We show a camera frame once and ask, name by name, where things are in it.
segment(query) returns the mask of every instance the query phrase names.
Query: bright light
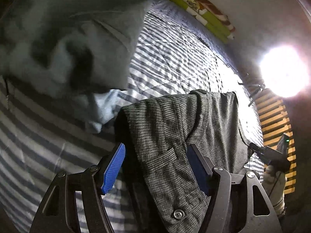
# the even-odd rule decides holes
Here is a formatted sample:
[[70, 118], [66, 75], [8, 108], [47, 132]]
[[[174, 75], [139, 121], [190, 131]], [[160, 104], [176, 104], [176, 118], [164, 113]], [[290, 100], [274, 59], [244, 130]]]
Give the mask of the bright light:
[[281, 97], [294, 96], [309, 83], [306, 65], [290, 46], [272, 49], [260, 68], [266, 87]]

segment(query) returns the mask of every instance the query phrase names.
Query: gray cloth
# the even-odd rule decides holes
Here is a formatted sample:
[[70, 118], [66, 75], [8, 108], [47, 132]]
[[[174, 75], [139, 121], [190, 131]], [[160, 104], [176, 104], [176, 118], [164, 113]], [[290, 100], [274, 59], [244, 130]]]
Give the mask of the gray cloth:
[[101, 110], [92, 119], [87, 115], [100, 105], [93, 103], [94, 94], [127, 88], [149, 5], [147, 0], [16, 0], [0, 23], [0, 75], [74, 108], [89, 106], [71, 113], [102, 123]]
[[[199, 230], [210, 199], [195, 180], [187, 144], [196, 144], [203, 156], [231, 173], [244, 172], [250, 156], [233, 92], [195, 90], [125, 106], [115, 132], [127, 149], [124, 174], [141, 232], [162, 232], [163, 224], [170, 233]], [[176, 209], [185, 218], [176, 220]]]

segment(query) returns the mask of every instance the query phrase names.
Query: striped bedsheet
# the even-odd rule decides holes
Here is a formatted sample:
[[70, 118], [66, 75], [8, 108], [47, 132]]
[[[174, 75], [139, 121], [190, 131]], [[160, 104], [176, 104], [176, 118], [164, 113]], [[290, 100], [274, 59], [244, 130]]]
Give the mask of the striped bedsheet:
[[[119, 92], [115, 113], [142, 99], [187, 94], [193, 89], [236, 91], [245, 136], [261, 145], [256, 107], [247, 107], [247, 91], [238, 85], [239, 77], [215, 56], [219, 53], [161, 10], [151, 8], [130, 64], [128, 90]], [[6, 88], [0, 78], [0, 202], [16, 228], [29, 232], [41, 199], [58, 171], [71, 174], [97, 164], [114, 147], [113, 140], [112, 122], [105, 125], [102, 134], [88, 134], [81, 122], [56, 113], [10, 81]], [[256, 155], [245, 167], [263, 173]], [[103, 202], [116, 233], [136, 232], [122, 171]], [[88, 232], [80, 193], [77, 208], [81, 231]]]

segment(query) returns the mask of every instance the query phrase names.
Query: metal screw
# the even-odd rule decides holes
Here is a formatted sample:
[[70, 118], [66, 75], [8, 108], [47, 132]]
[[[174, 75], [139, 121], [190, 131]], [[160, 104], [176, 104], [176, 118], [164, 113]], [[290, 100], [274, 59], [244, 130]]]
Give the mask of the metal screw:
[[177, 220], [181, 220], [181, 219], [183, 219], [185, 217], [185, 212], [182, 211], [181, 209], [176, 209], [174, 211], [174, 217]]
[[254, 174], [253, 172], [247, 172], [247, 177], [249, 178], [254, 178], [256, 176], [256, 174]]
[[214, 170], [223, 171], [223, 168], [221, 166], [214, 166]]
[[89, 167], [89, 169], [90, 169], [91, 172], [95, 172], [95, 171], [98, 170], [98, 166], [97, 165], [92, 165], [92, 166]]
[[59, 172], [58, 174], [57, 174], [57, 177], [59, 177], [59, 178], [62, 178], [62, 177], [64, 177], [65, 176], [65, 172], [64, 171], [61, 171], [61, 172]]

